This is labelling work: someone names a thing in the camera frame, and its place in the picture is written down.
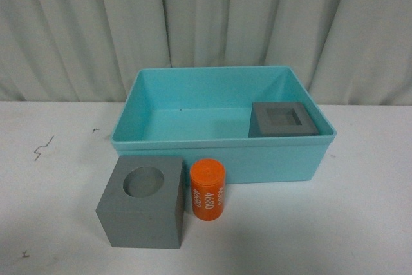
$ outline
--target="gray cube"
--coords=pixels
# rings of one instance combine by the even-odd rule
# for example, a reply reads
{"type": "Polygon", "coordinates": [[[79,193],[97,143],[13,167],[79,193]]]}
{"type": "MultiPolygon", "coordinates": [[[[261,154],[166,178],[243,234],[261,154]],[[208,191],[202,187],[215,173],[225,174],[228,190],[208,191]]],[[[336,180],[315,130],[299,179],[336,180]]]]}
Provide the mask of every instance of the gray cube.
{"type": "Polygon", "coordinates": [[[96,208],[112,247],[180,248],[183,159],[121,156],[96,208]]]}
{"type": "Polygon", "coordinates": [[[319,132],[300,102],[253,102],[249,137],[318,135],[319,132]]]}

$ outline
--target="table surface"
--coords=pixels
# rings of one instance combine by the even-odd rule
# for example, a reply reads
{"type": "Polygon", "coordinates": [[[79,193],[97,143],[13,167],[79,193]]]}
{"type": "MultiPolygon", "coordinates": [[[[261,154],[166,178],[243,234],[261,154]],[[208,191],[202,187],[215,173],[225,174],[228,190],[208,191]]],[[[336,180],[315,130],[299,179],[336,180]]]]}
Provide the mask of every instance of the table surface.
{"type": "Polygon", "coordinates": [[[0,102],[0,274],[412,274],[411,106],[320,106],[311,181],[227,185],[213,222],[186,203],[181,249],[121,249],[95,209],[122,106],[0,102]]]}

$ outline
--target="orange container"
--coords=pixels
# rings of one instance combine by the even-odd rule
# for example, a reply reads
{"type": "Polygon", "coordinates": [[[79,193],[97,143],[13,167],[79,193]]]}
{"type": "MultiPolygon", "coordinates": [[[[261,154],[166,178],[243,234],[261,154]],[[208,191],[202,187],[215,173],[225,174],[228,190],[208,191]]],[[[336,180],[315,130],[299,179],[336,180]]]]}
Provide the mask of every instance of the orange container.
{"type": "Polygon", "coordinates": [[[201,159],[191,167],[193,213],[202,220],[215,220],[223,212],[225,167],[215,159],[201,159]]]}

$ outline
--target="white curtain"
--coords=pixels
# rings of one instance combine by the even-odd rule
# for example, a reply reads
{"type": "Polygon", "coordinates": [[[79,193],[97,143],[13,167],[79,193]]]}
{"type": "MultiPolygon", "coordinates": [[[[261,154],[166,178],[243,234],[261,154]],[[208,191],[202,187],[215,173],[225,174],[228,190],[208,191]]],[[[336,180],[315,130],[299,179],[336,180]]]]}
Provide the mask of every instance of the white curtain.
{"type": "Polygon", "coordinates": [[[0,100],[122,102],[139,69],[291,66],[320,104],[412,104],[412,0],[0,0],[0,100]]]}

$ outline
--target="turquoise plastic bin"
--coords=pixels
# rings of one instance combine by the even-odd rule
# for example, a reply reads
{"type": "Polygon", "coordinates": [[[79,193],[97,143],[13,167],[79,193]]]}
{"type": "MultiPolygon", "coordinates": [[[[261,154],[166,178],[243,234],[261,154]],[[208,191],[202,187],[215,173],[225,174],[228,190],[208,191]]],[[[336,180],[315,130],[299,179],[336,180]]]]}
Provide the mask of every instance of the turquoise plastic bin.
{"type": "Polygon", "coordinates": [[[138,73],[111,143],[119,156],[215,158],[226,183],[310,180],[336,131],[286,66],[138,73]],[[248,138],[253,102],[302,102],[319,135],[248,138]]]}

